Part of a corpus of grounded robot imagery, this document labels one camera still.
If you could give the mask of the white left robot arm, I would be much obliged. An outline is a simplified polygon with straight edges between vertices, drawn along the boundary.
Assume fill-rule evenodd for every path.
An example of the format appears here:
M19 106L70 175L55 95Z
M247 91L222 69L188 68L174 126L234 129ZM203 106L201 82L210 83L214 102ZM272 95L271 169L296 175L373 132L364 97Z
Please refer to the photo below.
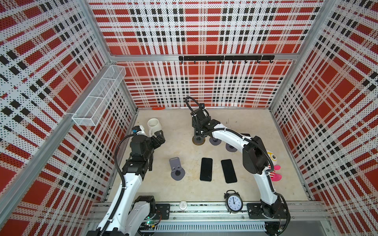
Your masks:
M155 215L154 196L135 196L146 173L152 170L155 149L165 143L163 131L147 136L143 126L135 126L122 140L127 138L131 139L130 157L123 168L115 162L121 184L106 215L95 230L86 233L88 236L134 236L143 221Z

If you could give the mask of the black phone purple edge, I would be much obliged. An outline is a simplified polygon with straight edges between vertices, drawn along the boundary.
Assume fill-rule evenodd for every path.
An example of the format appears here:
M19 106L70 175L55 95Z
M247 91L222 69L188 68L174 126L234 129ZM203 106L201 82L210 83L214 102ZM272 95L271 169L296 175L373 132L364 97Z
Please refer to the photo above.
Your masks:
M222 170L226 183L236 183L237 177L231 159L221 161Z

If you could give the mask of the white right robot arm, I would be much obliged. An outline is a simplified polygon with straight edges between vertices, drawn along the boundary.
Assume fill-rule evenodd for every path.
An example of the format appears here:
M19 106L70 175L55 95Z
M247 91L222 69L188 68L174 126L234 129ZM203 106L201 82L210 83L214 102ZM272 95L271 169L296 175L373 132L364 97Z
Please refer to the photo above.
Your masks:
M260 137L250 137L240 134L212 119L205 108L190 109L192 127L194 128L193 143L202 145L208 136L210 140L219 143L225 142L230 147L242 153L244 168L254 175L260 192L262 215L266 218L275 218L279 211L284 210L286 223L290 220L287 203L275 191L270 173L274 171L274 164L268 155Z

